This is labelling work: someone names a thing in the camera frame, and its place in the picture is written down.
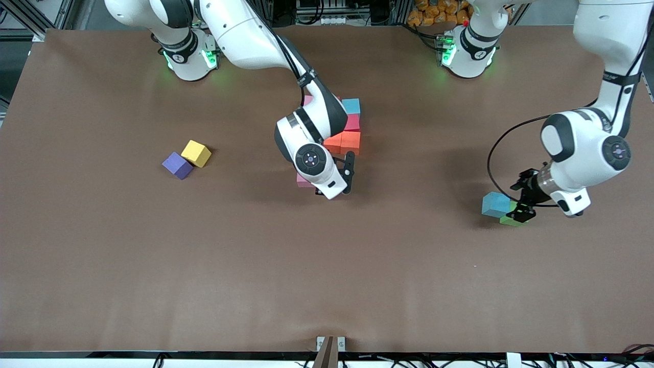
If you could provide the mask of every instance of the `blue cube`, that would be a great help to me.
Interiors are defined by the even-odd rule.
[[[193,170],[193,166],[177,152],[171,153],[162,165],[180,180],[183,180]]]
[[[481,203],[481,214],[501,218],[511,212],[511,200],[502,193],[490,192]]]
[[[358,98],[347,98],[341,102],[343,102],[343,107],[345,108],[346,113],[361,116],[361,105],[359,105]]]

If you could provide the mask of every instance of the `orange cube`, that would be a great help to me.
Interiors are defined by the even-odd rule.
[[[341,152],[341,140],[343,138],[343,133],[338,133],[334,137],[329,137],[322,142],[322,145],[327,148],[327,151],[331,153],[340,153]]]
[[[341,155],[345,155],[347,151],[354,152],[359,155],[359,145],[361,142],[361,132],[343,132],[341,138]]]

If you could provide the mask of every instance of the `table surface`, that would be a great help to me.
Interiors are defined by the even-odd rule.
[[[0,132],[7,350],[618,352],[654,340],[654,124],[636,95],[631,167],[579,219],[480,215],[494,140],[596,97],[572,29],[509,28],[458,79],[401,28],[287,28],[329,88],[360,98],[354,190],[298,189],[273,142],[296,108],[285,69],[166,69],[140,31],[52,31]],[[540,123],[494,158],[504,187],[547,160]],[[180,181],[189,139],[213,155]]]

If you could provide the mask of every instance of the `yellow cube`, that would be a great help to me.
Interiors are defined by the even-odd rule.
[[[182,157],[189,160],[193,165],[201,168],[207,163],[211,156],[211,152],[207,146],[202,145],[196,141],[188,141],[186,148],[182,151]]]

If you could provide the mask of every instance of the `stack of blocks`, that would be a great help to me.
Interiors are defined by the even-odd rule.
[[[210,156],[211,152],[205,145],[189,141],[181,155],[177,152],[171,153],[162,165],[178,179],[183,180],[193,170],[191,164],[201,168],[207,163]]]
[[[484,199],[481,202],[481,214],[498,218],[500,219],[500,223],[503,225],[515,227],[524,226],[526,223],[518,222],[506,215],[515,210],[516,205],[517,203],[510,200],[506,195],[490,192],[484,196]]]
[[[311,96],[304,97],[304,105],[307,105],[311,100]],[[322,142],[322,145],[333,155],[345,155],[349,151],[352,151],[358,156],[361,142],[361,127],[359,124],[361,118],[361,105],[359,104],[358,98],[341,100],[341,103],[347,113],[347,124],[345,125],[345,129],[341,133],[325,139],[325,141]],[[296,176],[296,182],[300,188],[314,187],[299,174]]]

